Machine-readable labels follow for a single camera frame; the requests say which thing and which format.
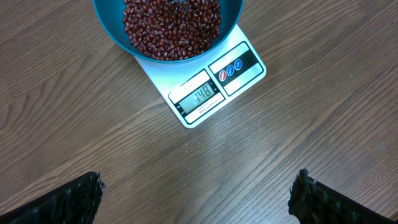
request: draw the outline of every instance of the adzuki bean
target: adzuki bean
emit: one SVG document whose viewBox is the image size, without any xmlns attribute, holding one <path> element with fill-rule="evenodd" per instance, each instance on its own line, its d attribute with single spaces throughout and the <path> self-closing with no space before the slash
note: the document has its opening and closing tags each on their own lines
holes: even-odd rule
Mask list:
<svg viewBox="0 0 398 224">
<path fill-rule="evenodd" d="M 183 60 L 209 50 L 220 35 L 218 0 L 124 0 L 130 43 L 156 60 Z"/>
</svg>

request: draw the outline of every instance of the white scale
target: white scale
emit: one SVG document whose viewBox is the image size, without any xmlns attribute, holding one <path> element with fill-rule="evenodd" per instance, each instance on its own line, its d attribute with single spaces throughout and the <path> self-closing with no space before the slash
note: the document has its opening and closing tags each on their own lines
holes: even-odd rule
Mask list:
<svg viewBox="0 0 398 224">
<path fill-rule="evenodd" d="M 198 59 L 175 65 L 136 59 L 186 128 L 198 126 L 267 73 L 238 25 Z"/>
</svg>

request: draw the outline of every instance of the teal plastic bowl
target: teal plastic bowl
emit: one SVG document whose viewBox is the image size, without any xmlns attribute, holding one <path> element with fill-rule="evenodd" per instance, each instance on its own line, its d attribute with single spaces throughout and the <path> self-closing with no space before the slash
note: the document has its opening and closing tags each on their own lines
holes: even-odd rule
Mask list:
<svg viewBox="0 0 398 224">
<path fill-rule="evenodd" d="M 238 22 L 243 10 L 244 0 L 219 0 L 219 3 L 221 6 L 222 15 L 220 36 L 215 39 L 213 43 L 211 43 L 211 49 L 207 50 L 203 54 L 185 60 L 161 61 L 146 57 L 130 44 L 129 36 L 124 32 L 124 24 L 122 22 L 124 16 L 123 10 L 126 8 L 123 0 L 93 0 L 94 9 L 97 13 L 99 21 L 108 35 L 113 39 L 113 41 L 115 41 L 115 43 L 136 57 L 159 63 L 182 63 L 195 60 L 196 58 L 205 55 L 220 45 L 220 43 L 227 38 L 229 33 L 233 30 L 234 26 Z"/>
</svg>

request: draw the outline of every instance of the digital display screen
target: digital display screen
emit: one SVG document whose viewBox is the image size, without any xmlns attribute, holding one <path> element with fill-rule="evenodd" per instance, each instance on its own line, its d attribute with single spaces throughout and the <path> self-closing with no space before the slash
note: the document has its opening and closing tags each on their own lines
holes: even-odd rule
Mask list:
<svg viewBox="0 0 398 224">
<path fill-rule="evenodd" d="M 189 94 L 185 99 L 180 102 L 180 106 L 189 114 L 189 112 L 193 111 L 199 105 L 210 99 L 214 96 L 215 93 L 209 83 L 204 84 L 199 87 L 199 89 L 195 90 L 193 93 Z"/>
</svg>

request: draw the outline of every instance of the wooden table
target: wooden table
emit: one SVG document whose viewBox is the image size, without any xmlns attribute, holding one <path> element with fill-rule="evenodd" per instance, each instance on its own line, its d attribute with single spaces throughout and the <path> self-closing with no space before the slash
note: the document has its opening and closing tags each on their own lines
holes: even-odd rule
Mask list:
<svg viewBox="0 0 398 224">
<path fill-rule="evenodd" d="M 89 170 L 95 223 L 298 223 L 298 171 L 398 217 L 398 2 L 247 0 L 266 78 L 185 129 L 88 0 L 0 2 L 0 213 Z"/>
</svg>

